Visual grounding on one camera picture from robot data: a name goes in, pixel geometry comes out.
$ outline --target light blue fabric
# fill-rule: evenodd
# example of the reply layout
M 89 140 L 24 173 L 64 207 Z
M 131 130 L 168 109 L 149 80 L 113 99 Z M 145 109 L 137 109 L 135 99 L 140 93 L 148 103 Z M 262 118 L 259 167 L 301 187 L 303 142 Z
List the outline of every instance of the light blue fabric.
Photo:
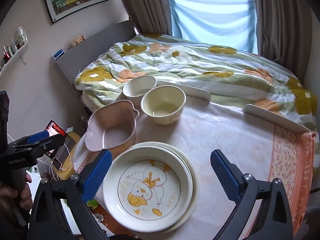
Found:
M 252 0 L 169 0 L 172 35 L 258 54 Z

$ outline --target white bowl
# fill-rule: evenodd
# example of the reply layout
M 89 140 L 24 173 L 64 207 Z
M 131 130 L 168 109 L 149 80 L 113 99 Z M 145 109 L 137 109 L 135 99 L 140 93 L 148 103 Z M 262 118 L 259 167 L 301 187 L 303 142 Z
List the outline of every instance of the white bowl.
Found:
M 130 80 L 123 88 L 123 94 L 135 105 L 140 106 L 143 96 L 155 88 L 157 80 L 153 76 L 140 76 Z
M 174 147 L 170 144 L 163 143 L 163 142 L 142 142 L 142 143 L 137 143 L 137 144 L 131 146 L 130 148 L 132 149 L 134 147 L 139 147 L 139 146 L 143 146 L 143 145 L 155 145 L 155 146 L 159 146 L 159 147 L 166 148 L 168 150 L 173 151 L 178 157 L 180 157 L 185 162 L 185 164 L 189 168 L 189 171 L 191 174 L 193 193 L 192 193 L 190 204 L 189 204 L 188 209 L 185 212 L 185 214 L 174 225 L 172 225 L 169 228 L 164 229 L 160 232 L 160 233 L 168 233 L 172 230 L 175 230 L 176 228 L 181 226 L 184 222 L 186 222 L 187 219 L 191 216 L 191 214 L 195 210 L 196 205 L 198 203 L 199 195 L 200 195 L 199 177 L 196 172 L 196 168 L 192 164 L 191 160 L 182 151 L 180 151 L 176 147 Z
M 112 162 L 102 191 L 115 220 L 130 230 L 150 233 L 172 226 L 185 214 L 193 183 L 176 154 L 158 146 L 140 146 Z
M 186 103 L 186 94 L 175 86 L 154 88 L 141 100 L 142 111 L 157 124 L 176 122 Z

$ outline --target finger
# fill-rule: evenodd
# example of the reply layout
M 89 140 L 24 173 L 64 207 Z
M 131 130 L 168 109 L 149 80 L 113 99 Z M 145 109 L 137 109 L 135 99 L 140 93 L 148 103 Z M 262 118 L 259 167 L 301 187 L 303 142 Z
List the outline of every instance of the finger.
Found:
M 32 208 L 32 199 L 28 198 L 26 200 L 21 200 L 19 204 L 23 209 L 30 211 L 30 209 Z
M 29 183 L 32 182 L 31 176 L 27 172 L 26 172 L 26 182 L 29 182 Z
M 16 198 L 17 196 L 18 192 L 15 189 L 7 185 L 0 186 L 0 197 Z
M 31 198 L 31 191 L 29 188 L 29 185 L 26 183 L 25 187 L 21 191 L 20 197 L 22 200 L 26 200 L 28 198 Z

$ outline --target duck illustration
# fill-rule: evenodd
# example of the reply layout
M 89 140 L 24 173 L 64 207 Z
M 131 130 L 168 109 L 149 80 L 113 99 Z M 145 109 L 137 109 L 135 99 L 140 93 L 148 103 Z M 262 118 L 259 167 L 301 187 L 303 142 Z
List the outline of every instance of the duck illustration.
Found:
M 128 176 L 130 179 L 138 180 L 132 185 L 131 192 L 128 195 L 128 202 L 134 207 L 141 205 L 148 205 L 147 201 L 150 200 L 153 195 L 157 198 L 157 204 L 161 204 L 164 196 L 163 184 L 167 181 L 166 171 L 171 170 L 169 166 L 164 165 L 163 169 L 155 166 L 153 160 L 149 160 L 150 166 L 144 171 L 137 171 Z

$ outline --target white wall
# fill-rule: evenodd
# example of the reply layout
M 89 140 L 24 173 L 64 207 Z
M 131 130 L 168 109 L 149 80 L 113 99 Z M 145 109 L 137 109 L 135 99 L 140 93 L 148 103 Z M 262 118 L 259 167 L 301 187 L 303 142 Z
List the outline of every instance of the white wall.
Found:
M 303 87 L 312 91 L 318 98 L 316 121 L 320 131 L 320 23 L 312 13 L 312 45 L 309 65 L 303 80 Z
M 0 79 L 0 91 L 10 98 L 8 134 L 13 139 L 43 130 L 51 119 L 63 129 L 76 126 L 83 112 L 52 60 L 67 50 L 74 36 L 89 37 L 111 24 L 128 19 L 121 0 L 109 0 L 77 11 L 51 24 L 44 0 L 17 0 L 0 26 L 0 45 L 9 45 L 22 26 L 29 40 L 23 63 L 17 63 Z

